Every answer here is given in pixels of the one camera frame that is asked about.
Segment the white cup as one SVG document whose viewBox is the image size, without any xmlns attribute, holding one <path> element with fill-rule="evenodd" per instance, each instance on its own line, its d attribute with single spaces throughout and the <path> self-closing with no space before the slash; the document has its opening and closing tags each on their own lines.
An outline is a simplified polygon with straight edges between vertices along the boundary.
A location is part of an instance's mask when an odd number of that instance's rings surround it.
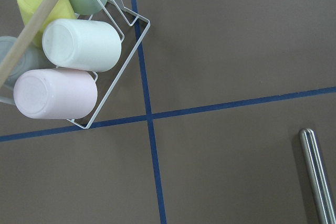
<svg viewBox="0 0 336 224">
<path fill-rule="evenodd" d="M 44 30 L 43 51 L 59 67 L 92 72 L 113 68 L 121 56 L 121 39 L 108 23 L 57 19 Z"/>
</svg>

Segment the pink cup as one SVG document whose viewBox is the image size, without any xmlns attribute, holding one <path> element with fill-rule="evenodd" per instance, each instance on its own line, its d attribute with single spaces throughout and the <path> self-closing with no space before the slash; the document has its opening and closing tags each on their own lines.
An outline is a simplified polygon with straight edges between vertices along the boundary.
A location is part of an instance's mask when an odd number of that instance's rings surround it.
<svg viewBox="0 0 336 224">
<path fill-rule="evenodd" d="M 30 70 L 14 86 L 16 107 L 32 119 L 80 119 L 93 110 L 97 98 L 96 82 L 82 70 Z"/>
</svg>

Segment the grey blue cup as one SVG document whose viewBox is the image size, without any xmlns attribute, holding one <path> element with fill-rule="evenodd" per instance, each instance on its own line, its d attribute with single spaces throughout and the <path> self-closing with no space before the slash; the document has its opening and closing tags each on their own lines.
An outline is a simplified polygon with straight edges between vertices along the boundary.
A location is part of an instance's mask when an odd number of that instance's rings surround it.
<svg viewBox="0 0 336 224">
<path fill-rule="evenodd" d="M 12 36 L 1 36 L 1 62 L 12 48 L 16 39 L 17 38 Z M 17 79 L 26 71 L 34 69 L 49 69 L 54 67 L 55 65 L 47 59 L 44 52 L 31 44 L 8 76 L 4 86 L 12 90 Z"/>
</svg>

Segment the yellow cup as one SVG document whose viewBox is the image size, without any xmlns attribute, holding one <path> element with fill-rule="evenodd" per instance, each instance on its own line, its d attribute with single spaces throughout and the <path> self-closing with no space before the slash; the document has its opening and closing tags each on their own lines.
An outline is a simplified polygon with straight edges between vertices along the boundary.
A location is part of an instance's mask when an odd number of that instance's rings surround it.
<svg viewBox="0 0 336 224">
<path fill-rule="evenodd" d="M 38 6 L 43 0 L 17 0 L 18 8 L 23 20 L 26 25 L 31 19 L 32 15 L 35 13 Z M 33 39 L 33 44 L 39 48 L 42 47 L 42 37 L 45 28 L 49 23 L 56 19 L 75 19 L 75 12 L 70 4 L 69 0 L 59 0 L 55 7 L 52 9 L 45 22 L 37 32 Z"/>
</svg>

